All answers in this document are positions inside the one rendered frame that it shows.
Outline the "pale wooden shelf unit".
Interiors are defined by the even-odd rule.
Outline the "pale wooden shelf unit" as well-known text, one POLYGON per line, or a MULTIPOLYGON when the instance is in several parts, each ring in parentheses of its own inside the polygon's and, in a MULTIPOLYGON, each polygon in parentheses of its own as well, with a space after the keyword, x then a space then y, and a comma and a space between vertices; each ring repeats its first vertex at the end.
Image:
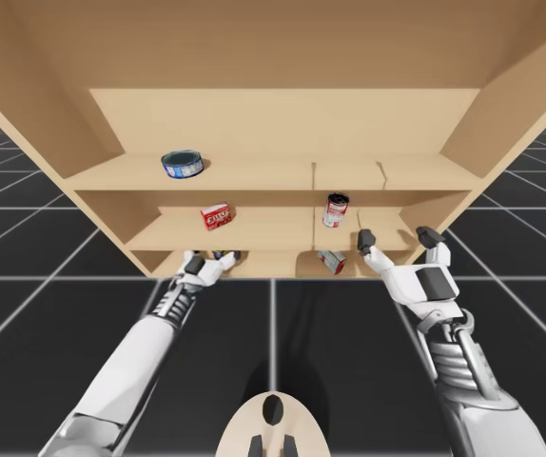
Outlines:
POLYGON ((0 0, 0 127, 146 276, 366 277, 360 229, 413 263, 546 127, 546 0, 0 0))

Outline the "red and white can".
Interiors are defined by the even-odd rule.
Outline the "red and white can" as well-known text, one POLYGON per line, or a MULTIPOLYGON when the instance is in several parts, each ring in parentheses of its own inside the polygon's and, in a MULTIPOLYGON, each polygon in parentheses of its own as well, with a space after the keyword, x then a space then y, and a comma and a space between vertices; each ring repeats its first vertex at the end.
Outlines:
POLYGON ((350 199, 342 192, 333 192, 327 196, 322 214, 322 223, 328 228, 338 228, 348 209, 350 199))

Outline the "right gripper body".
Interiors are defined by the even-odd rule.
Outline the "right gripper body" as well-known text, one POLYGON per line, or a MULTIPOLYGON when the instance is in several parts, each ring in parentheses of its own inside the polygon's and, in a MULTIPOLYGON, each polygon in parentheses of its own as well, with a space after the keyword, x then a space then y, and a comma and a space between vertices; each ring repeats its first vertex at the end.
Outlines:
POLYGON ((395 266, 380 276, 392 299, 405 306, 454 300, 459 295, 458 286, 446 266, 395 266))

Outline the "blue flat can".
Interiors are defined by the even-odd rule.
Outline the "blue flat can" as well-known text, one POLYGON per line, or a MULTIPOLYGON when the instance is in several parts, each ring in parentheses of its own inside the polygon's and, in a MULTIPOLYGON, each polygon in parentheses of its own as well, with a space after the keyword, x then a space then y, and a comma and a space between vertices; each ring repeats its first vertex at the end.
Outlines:
POLYGON ((201 153, 192 149, 169 152, 161 162, 166 174, 173 179, 188 179, 205 169, 201 153))

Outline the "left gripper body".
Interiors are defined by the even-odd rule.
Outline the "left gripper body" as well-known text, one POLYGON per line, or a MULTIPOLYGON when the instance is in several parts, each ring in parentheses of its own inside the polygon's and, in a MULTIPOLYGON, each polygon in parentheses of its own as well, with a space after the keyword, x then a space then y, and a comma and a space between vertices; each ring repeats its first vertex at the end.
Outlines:
POLYGON ((201 256, 190 256, 184 259, 175 276, 179 284, 210 287, 219 280, 223 273, 223 262, 204 259, 201 256))

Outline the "red and white carton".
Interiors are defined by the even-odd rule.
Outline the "red and white carton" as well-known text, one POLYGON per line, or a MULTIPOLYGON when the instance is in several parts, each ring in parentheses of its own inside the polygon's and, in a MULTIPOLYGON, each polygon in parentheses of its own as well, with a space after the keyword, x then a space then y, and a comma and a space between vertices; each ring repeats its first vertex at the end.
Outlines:
POLYGON ((346 263, 346 256, 341 251, 321 250, 318 252, 318 257, 335 275, 343 270, 346 263))

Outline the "tan robot part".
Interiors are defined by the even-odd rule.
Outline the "tan robot part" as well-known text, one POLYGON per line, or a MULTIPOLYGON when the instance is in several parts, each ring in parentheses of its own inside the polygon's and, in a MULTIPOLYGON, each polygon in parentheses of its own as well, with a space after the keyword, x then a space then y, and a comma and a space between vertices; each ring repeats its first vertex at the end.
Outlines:
POLYGON ((258 394, 232 416, 215 457, 331 457, 311 412, 278 391, 258 394))

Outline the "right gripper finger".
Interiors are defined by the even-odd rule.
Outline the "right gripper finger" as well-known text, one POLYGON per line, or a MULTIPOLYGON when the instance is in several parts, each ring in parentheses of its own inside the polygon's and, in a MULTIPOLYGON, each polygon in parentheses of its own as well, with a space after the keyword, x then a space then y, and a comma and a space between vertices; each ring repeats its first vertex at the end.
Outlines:
POLYGON ((376 246, 376 237, 369 228, 359 231, 357 247, 365 264, 375 273, 381 274, 395 266, 394 262, 376 246))
POLYGON ((417 227, 416 233, 420 244, 426 248, 427 264, 451 266, 451 252, 440 233, 427 226, 417 227))

